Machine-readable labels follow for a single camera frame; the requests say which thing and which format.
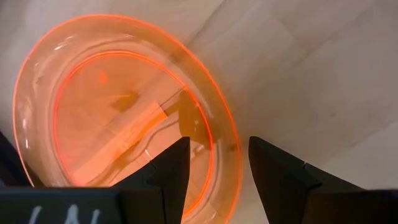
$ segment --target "wooden surface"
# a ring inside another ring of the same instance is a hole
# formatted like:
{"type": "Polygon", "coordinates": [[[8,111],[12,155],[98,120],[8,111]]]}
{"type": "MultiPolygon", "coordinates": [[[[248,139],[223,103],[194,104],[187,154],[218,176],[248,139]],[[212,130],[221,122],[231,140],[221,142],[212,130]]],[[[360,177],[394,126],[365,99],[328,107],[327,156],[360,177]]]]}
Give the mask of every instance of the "wooden surface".
{"type": "MultiPolygon", "coordinates": [[[[24,57],[51,27],[89,13],[147,20],[186,44],[225,93],[244,146],[260,136],[361,187],[398,187],[398,1],[2,0],[0,129],[11,141],[24,57]]],[[[232,223],[264,223],[245,167],[232,223]]]]}

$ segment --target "orange glass dish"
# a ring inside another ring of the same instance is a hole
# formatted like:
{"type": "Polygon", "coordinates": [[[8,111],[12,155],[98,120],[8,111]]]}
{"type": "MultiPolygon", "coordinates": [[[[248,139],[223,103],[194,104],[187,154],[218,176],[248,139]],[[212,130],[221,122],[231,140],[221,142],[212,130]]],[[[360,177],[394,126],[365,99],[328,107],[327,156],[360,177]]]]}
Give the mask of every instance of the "orange glass dish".
{"type": "Polygon", "coordinates": [[[196,56],[153,25],[110,15],[60,24],[22,65],[13,110],[32,185],[26,165],[46,186],[112,186],[190,136],[183,222],[233,214],[242,159],[226,100],[196,56]]]}

